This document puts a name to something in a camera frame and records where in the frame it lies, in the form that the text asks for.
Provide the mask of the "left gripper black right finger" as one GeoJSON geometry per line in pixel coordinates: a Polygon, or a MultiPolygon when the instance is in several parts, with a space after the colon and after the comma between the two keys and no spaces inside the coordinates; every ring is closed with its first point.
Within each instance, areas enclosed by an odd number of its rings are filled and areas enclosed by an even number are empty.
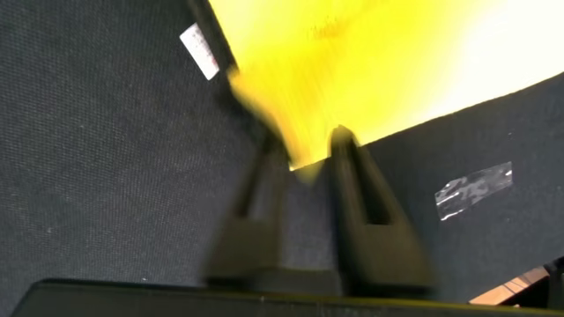
{"type": "Polygon", "coordinates": [[[355,295],[425,296],[434,272],[412,222],[367,149],[344,126],[330,137],[338,269],[355,295]]]}

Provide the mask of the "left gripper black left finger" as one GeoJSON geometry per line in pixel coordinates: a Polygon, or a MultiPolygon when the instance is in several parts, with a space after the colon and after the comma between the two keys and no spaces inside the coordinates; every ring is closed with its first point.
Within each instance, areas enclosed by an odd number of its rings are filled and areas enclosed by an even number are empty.
{"type": "Polygon", "coordinates": [[[284,145],[269,134],[225,215],[204,263],[203,280],[208,285],[247,286],[278,266],[286,177],[276,164],[285,160],[284,145]],[[263,170],[272,173],[267,186],[271,196],[264,208],[266,217],[253,219],[251,205],[258,197],[263,170]]]}

